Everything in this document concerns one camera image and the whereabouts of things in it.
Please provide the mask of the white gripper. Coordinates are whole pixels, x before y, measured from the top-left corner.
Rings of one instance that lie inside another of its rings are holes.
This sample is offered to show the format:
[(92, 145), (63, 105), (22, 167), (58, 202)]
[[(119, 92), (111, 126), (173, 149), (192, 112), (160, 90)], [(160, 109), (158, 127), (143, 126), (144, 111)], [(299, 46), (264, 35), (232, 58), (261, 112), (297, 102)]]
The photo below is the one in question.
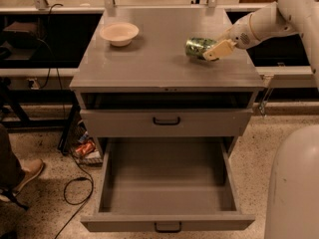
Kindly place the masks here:
[(258, 44), (251, 27), (251, 14), (238, 19), (231, 28), (224, 30), (217, 38), (218, 42), (203, 53), (207, 61), (229, 56), (235, 46), (238, 49), (250, 49)]

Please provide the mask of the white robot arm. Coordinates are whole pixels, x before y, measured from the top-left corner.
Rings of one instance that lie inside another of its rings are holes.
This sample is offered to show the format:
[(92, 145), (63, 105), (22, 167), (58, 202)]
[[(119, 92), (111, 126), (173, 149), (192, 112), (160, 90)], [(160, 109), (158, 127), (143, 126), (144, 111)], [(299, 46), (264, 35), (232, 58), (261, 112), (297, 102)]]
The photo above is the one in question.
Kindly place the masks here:
[[(213, 61), (234, 49), (250, 50), (275, 39), (255, 60), (309, 65), (319, 80), (318, 0), (276, 0), (238, 19), (203, 52)], [(264, 239), (319, 239), (319, 125), (285, 138), (274, 156)]]

